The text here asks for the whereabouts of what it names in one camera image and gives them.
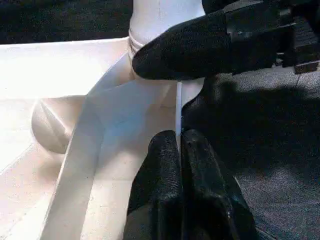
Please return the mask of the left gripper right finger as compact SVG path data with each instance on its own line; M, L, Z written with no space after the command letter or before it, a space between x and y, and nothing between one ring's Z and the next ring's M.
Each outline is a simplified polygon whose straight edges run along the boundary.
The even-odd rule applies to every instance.
M189 240L259 238L237 180L199 131L182 134L181 163Z

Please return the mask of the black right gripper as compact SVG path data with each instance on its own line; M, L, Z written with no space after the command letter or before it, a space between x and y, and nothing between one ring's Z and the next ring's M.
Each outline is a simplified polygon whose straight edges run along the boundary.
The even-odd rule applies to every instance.
M238 0L225 7L225 17L233 74L272 67L291 67L297 75L318 70L318 0Z

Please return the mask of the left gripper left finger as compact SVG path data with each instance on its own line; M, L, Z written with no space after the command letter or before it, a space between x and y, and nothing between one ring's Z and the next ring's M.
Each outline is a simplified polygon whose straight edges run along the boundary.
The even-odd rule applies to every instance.
M157 133L131 185L125 240L180 240L183 188L176 135Z

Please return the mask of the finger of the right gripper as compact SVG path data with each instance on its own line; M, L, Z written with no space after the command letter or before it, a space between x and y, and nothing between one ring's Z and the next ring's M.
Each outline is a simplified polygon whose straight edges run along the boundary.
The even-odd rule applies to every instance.
M132 68L148 80L194 80L232 71L226 15L216 11L179 23L142 47Z

